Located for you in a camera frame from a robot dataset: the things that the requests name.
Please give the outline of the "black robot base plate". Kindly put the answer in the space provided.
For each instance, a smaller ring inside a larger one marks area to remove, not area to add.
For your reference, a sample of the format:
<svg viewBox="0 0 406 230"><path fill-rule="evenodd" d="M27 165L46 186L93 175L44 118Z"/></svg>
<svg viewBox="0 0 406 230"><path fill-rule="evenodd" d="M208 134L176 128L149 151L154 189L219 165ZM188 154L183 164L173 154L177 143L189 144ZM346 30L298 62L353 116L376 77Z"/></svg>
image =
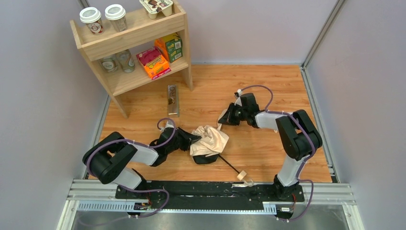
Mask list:
<svg viewBox="0 0 406 230"><path fill-rule="evenodd" d="M115 197L117 199L148 199L153 208L160 207L166 200L165 193L152 192L156 189L165 189L169 192L168 203L170 204L196 204L199 207L209 204L242 206L249 203L277 201L271 184L257 184L248 187L240 183L228 182L146 181L142 182L138 189L147 190L147 192L132 193L118 186Z"/></svg>

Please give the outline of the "beige umbrella with black shaft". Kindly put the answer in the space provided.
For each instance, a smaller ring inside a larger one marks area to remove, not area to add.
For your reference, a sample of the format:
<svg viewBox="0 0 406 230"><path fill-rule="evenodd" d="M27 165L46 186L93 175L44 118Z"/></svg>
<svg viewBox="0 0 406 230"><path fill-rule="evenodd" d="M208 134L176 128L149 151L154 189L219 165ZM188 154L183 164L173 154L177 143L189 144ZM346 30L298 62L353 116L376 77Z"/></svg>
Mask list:
<svg viewBox="0 0 406 230"><path fill-rule="evenodd" d="M200 139L190 145L190 156L198 165L211 164L221 159L236 172L237 179L243 182L244 186L252 187L254 181L248 177L248 174L244 170L238 170L221 156L229 141L229 136L221 130L222 124L219 123L219 119L225 114L226 110L223 110L217 119L216 127L205 125L192 131L192 134Z"/></svg>

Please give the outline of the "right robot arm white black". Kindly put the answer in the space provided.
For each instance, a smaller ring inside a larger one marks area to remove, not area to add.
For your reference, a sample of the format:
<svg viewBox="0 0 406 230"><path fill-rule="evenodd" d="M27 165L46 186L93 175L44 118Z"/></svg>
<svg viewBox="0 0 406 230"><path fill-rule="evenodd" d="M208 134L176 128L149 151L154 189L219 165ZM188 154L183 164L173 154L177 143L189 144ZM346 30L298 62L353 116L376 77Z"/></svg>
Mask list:
<svg viewBox="0 0 406 230"><path fill-rule="evenodd" d="M280 135L286 158L274 177L273 192L280 198L290 196L299 185L300 173L318 148L322 138L305 110L292 113L261 110L253 93L237 94L218 120L222 125L238 126L245 121L253 128L267 128Z"/></svg>

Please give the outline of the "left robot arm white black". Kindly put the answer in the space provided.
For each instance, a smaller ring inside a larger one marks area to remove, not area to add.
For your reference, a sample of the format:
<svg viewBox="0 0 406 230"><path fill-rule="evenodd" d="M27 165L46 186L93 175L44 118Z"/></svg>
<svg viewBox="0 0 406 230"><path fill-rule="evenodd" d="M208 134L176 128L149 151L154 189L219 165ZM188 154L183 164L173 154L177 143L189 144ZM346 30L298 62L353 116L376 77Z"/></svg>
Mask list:
<svg viewBox="0 0 406 230"><path fill-rule="evenodd" d="M82 162L88 168L89 174L102 184L114 183L135 189L141 184L143 177L127 168L128 163L140 162L157 167L170 153L176 150L188 151L191 145L201 138L172 125L165 127L159 138L149 145L125 139L120 133L112 132L87 151Z"/></svg>

